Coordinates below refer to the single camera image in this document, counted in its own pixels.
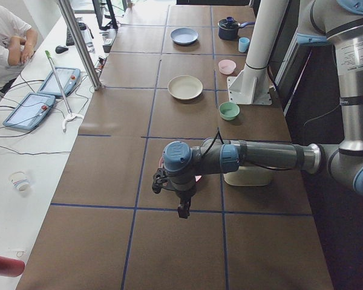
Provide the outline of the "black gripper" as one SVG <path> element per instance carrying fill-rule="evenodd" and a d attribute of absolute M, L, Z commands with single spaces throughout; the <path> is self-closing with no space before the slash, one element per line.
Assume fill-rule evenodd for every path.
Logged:
<path fill-rule="evenodd" d="M 189 208 L 191 206 L 192 197 L 196 194 L 196 181 L 190 181 L 184 184 L 178 184 L 176 182 L 172 182 L 173 187 L 175 188 L 176 195 L 180 199 L 180 203 L 178 205 L 178 216 L 182 219 L 187 219 L 190 216 Z"/>

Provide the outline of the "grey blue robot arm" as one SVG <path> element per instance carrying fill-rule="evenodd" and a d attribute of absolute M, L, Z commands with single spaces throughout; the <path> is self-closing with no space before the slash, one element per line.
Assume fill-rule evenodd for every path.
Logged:
<path fill-rule="evenodd" d="M 163 166 L 153 176 L 152 190 L 175 192 L 181 218 L 189 216 L 196 176 L 235 172 L 248 163 L 326 172 L 363 196 L 363 1 L 301 1 L 296 39 L 300 45 L 331 43 L 335 48 L 344 140 L 308 146 L 218 137 L 198 147 L 171 142 L 163 149 Z"/>

